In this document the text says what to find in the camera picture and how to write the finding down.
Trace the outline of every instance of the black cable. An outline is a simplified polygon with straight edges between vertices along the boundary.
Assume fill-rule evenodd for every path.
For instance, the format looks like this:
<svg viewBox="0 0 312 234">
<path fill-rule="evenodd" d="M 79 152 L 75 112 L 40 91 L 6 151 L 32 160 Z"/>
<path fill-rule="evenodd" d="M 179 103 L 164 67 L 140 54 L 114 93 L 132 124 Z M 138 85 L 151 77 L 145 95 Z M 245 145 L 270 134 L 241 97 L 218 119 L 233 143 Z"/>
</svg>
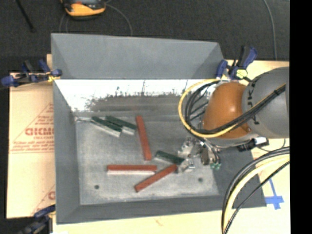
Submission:
<svg viewBox="0 0 312 234">
<path fill-rule="evenodd" d="M 229 222 L 226 226 L 226 228 L 224 229 L 223 234 L 226 234 L 229 230 L 229 228 L 231 227 L 234 218 L 236 217 L 238 211 L 243 207 L 243 205 L 247 202 L 247 200 L 249 198 L 251 198 L 254 193 L 259 190 L 261 187 L 263 187 L 273 176 L 275 176 L 277 173 L 279 173 L 282 169 L 284 169 L 287 165 L 289 165 L 290 161 L 286 162 L 285 164 L 281 165 L 279 168 L 277 168 L 273 173 L 271 173 L 261 184 L 259 184 L 249 195 L 248 197 L 242 202 L 240 203 L 240 205 L 236 208 L 236 210 L 234 211 L 234 213 L 232 214 L 231 218 L 229 219 Z"/>
<path fill-rule="evenodd" d="M 16 1 L 16 3 L 18 4 L 18 7 L 19 7 L 20 11 L 22 12 L 22 14 L 23 14 L 23 16 L 24 16 L 26 22 L 28 23 L 28 26 L 29 26 L 29 28 L 30 28 L 30 31 L 31 31 L 32 33 L 37 32 L 36 29 L 35 29 L 35 27 L 34 27 L 33 24 L 31 23 L 31 21 L 30 21 L 28 15 L 27 15 L 27 13 L 26 13 L 26 11 L 24 10 L 24 7 L 22 6 L 20 0 L 15 0 L 15 1 Z"/>
<path fill-rule="evenodd" d="M 284 139 L 283 145 L 282 145 L 280 148 L 285 147 L 285 145 L 286 145 L 286 139 Z M 262 148 L 262 147 L 258 147 L 258 149 L 260 149 L 260 150 L 262 150 L 262 151 L 265 151 L 265 152 L 271 152 L 271 150 L 266 150 L 266 149 L 264 149 L 264 148 Z"/>
<path fill-rule="evenodd" d="M 192 113 L 192 107 L 193 105 L 198 101 L 195 101 L 195 98 L 201 93 L 201 91 L 203 91 L 204 89 L 208 89 L 210 86 L 218 84 L 220 81 L 214 81 L 208 84 L 205 84 L 203 86 L 201 86 L 200 88 L 198 88 L 194 93 L 191 94 L 190 98 L 187 100 L 187 103 L 185 105 L 185 111 L 184 111 L 184 118 L 185 121 L 193 128 L 195 129 L 195 127 L 192 126 L 191 124 L 191 120 L 190 120 L 190 116 Z"/>
<path fill-rule="evenodd" d="M 224 225 L 224 214 L 225 214 L 225 208 L 226 208 L 226 205 L 228 203 L 228 199 L 229 199 L 229 196 L 233 190 L 233 188 L 239 183 L 240 179 L 250 170 L 250 169 L 253 169 L 253 167 L 268 159 L 268 158 L 271 158 L 271 157 L 275 157 L 275 156 L 280 156 L 280 155 L 284 155 L 284 154 L 289 154 L 290 153 L 290 148 L 289 147 L 284 147 L 284 148 L 280 148 L 280 149 L 276 149 L 274 151 L 271 151 L 269 153 L 266 153 L 262 156 L 260 156 L 259 158 L 251 161 L 250 163 L 248 163 L 246 166 L 244 166 L 236 175 L 235 177 L 232 179 L 231 183 L 229 184 L 228 186 L 228 189 L 225 193 L 225 196 L 224 196 L 224 200 L 223 200 L 223 206 L 222 206 L 222 216 L 221 216 L 221 227 Z"/>
</svg>

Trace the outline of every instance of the black carpet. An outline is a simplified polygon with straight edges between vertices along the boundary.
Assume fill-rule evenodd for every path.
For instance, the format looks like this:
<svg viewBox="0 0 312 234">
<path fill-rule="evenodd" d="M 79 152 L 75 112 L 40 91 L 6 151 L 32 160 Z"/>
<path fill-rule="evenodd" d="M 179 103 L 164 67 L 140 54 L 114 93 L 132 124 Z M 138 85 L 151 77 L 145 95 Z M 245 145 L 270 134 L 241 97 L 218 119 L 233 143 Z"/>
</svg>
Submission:
<svg viewBox="0 0 312 234">
<path fill-rule="evenodd" d="M 130 35 L 126 19 L 111 7 L 95 20 L 73 21 L 63 17 L 59 0 L 20 3 L 36 32 L 30 31 L 15 0 L 0 0 L 0 78 L 19 70 L 25 59 L 37 61 L 50 53 L 52 32 Z M 112 0 L 109 4 L 128 18 L 136 37 L 215 41 L 227 59 L 238 58 L 241 45 L 255 47 L 258 59 L 290 58 L 289 0 Z M 0 233 L 12 234 L 31 220 L 4 219 L 7 90 L 0 90 L 0 102 Z"/>
</svg>

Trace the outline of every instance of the red stick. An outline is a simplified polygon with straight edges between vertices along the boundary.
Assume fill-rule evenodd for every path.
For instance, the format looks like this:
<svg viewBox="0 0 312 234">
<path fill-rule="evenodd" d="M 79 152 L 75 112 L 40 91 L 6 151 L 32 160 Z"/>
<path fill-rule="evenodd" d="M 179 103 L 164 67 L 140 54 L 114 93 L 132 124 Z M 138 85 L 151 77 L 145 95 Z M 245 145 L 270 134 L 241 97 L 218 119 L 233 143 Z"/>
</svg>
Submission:
<svg viewBox="0 0 312 234">
<path fill-rule="evenodd" d="M 108 165 L 107 171 L 151 171 L 155 172 L 155 165 Z"/>
<path fill-rule="evenodd" d="M 142 181 L 141 183 L 135 186 L 135 190 L 138 193 L 139 191 L 143 190 L 144 188 L 150 186 L 151 184 L 155 183 L 156 181 L 162 179 L 163 177 L 167 176 L 170 173 L 173 173 L 177 169 L 175 164 L 168 166 L 167 168 L 161 170 L 160 172 L 156 173 L 153 176 L 150 176 L 146 180 Z"/>
<path fill-rule="evenodd" d="M 137 126 L 137 132 L 139 134 L 141 147 L 143 150 L 143 156 L 144 160 L 151 160 L 152 159 L 152 153 L 150 149 L 150 145 L 148 143 L 147 134 L 145 130 L 145 125 L 142 116 L 136 117 L 136 126 Z"/>
</svg>

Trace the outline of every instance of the blue clamp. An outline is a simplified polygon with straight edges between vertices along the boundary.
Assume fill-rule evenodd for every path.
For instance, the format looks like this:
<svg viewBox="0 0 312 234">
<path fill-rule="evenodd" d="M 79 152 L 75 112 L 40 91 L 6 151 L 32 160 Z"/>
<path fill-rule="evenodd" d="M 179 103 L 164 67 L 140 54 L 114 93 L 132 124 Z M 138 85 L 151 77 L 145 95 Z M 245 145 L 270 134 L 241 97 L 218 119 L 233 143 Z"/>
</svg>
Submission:
<svg viewBox="0 0 312 234">
<path fill-rule="evenodd" d="M 56 210 L 55 205 L 48 206 L 37 213 L 34 214 L 34 218 L 38 219 L 37 221 L 27 225 L 23 230 L 19 231 L 17 234 L 38 234 L 45 227 L 48 226 L 48 231 L 52 228 L 52 220 L 48 216 L 49 213 L 52 213 Z"/>
<path fill-rule="evenodd" d="M 13 76 L 6 76 L 1 79 L 1 84 L 4 87 L 18 87 L 28 83 L 37 83 L 46 80 L 53 80 L 62 75 L 60 69 L 50 70 L 47 63 L 43 60 L 39 60 L 40 73 L 36 72 L 31 63 L 26 60 L 24 61 L 21 69 L 22 72 Z"/>
<path fill-rule="evenodd" d="M 233 63 L 232 66 L 228 65 L 226 60 L 222 60 L 216 69 L 215 77 L 221 79 L 222 75 L 228 70 L 228 77 L 230 80 L 242 80 L 247 77 L 247 67 L 251 64 L 257 57 L 258 52 L 255 48 L 242 46 L 240 57 L 237 63 Z"/>
</svg>

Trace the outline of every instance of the yellow device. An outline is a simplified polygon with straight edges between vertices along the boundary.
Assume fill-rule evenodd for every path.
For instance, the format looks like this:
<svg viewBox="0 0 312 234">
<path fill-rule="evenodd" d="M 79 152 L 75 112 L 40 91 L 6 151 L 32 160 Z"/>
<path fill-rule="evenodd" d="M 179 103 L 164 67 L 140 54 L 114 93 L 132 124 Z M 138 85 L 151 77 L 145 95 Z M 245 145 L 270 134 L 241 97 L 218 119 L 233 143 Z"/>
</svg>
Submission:
<svg viewBox="0 0 312 234">
<path fill-rule="evenodd" d="M 68 15 L 75 19 L 89 19 L 105 11 L 102 0 L 60 0 Z"/>
</svg>

